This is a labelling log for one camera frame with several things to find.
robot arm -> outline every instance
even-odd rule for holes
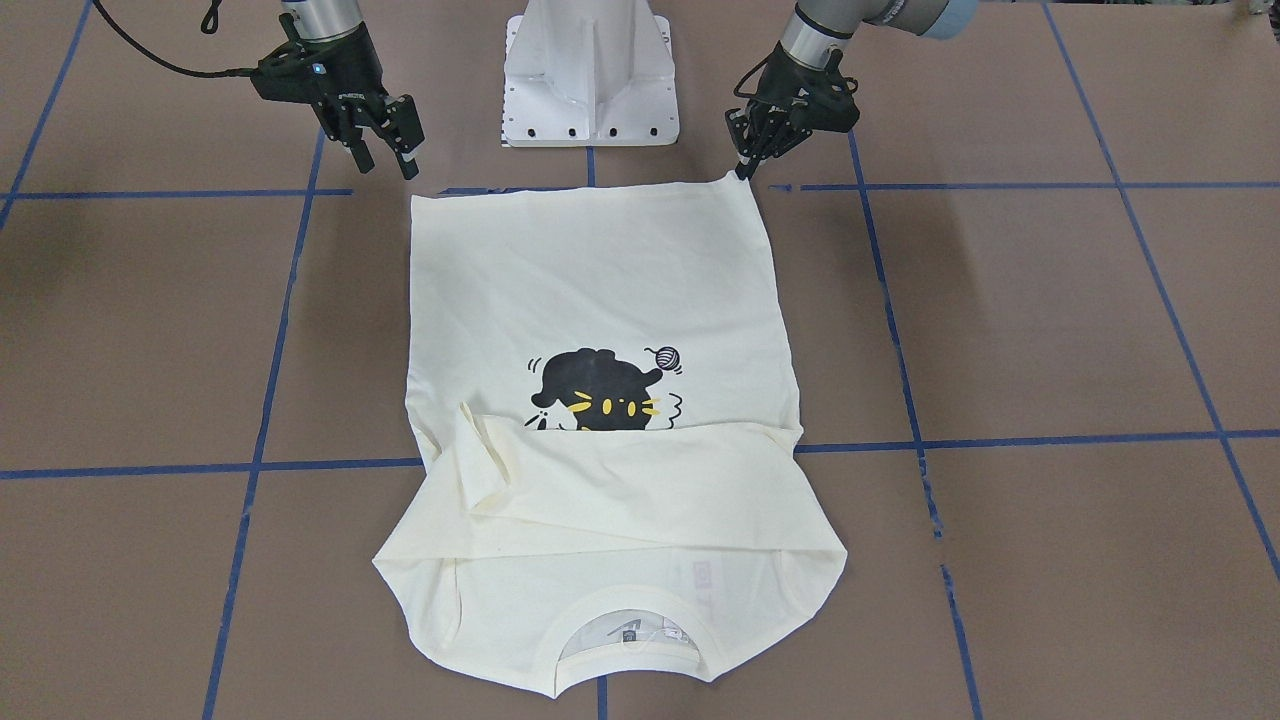
[[[724,113],[737,147],[737,177],[750,178],[814,131],[849,132],[858,122],[858,82],[840,73],[845,47],[860,23],[948,38],[973,18],[978,0],[800,0],[768,58],[748,72],[733,95],[745,109]],[[742,92],[763,68],[756,90]]]
[[[280,24],[288,42],[250,74],[265,100],[305,102],[329,140],[346,147],[361,173],[374,168],[362,138],[372,131],[396,151],[404,179],[417,174],[422,124],[413,97],[392,99],[383,67],[356,0],[284,1]]]

white t-shirt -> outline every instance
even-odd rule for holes
[[[748,183],[415,197],[410,302],[428,478],[374,562],[428,657],[710,680],[822,606],[846,553]]]

black cable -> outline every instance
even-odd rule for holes
[[[200,23],[200,32],[205,35],[214,35],[218,32],[218,6],[223,4],[223,0],[212,0],[209,4],[209,12],[205,13],[204,22]]]
[[[155,53],[152,53],[152,51],[147,50],[146,47],[143,47],[142,44],[138,42],[137,40],[133,40],[132,37],[129,37],[129,33],[124,32],[124,28],[122,28],[119,24],[116,24],[116,22],[106,12],[106,8],[102,6],[102,3],[100,0],[93,0],[93,8],[97,9],[97,14],[102,15],[102,19],[106,20],[106,24],[111,26],[111,29],[114,29],[116,35],[119,35],[120,37],[124,38],[125,42],[128,42],[129,45],[132,45],[134,50],[137,50],[138,53],[142,53],[143,55],[146,55],[148,60],[152,60],[154,63],[157,63],[159,65],[163,65],[165,69],[173,70],[173,72],[175,72],[178,74],[183,74],[183,76],[187,76],[187,77],[198,77],[198,78],[248,77],[250,74],[253,73],[252,68],[230,68],[230,69],[225,69],[225,70],[218,70],[218,72],[214,72],[214,73],[206,73],[206,72],[201,72],[201,70],[189,70],[187,68],[182,68],[182,67],[174,65],[173,63],[170,63],[170,61],[160,58]],[[215,27],[218,26],[216,20],[214,20],[214,26]]]

white plastic stand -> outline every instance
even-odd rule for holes
[[[504,145],[669,145],[680,136],[671,26],[648,0],[530,0],[507,23],[504,69]]]

light blue robot joint cap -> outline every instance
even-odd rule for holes
[[[938,15],[938,19],[933,20],[933,26],[920,37],[950,40],[960,35],[960,31],[969,24],[969,20],[973,19],[977,10],[978,0],[951,0],[947,3],[947,6],[942,9],[942,14]]]

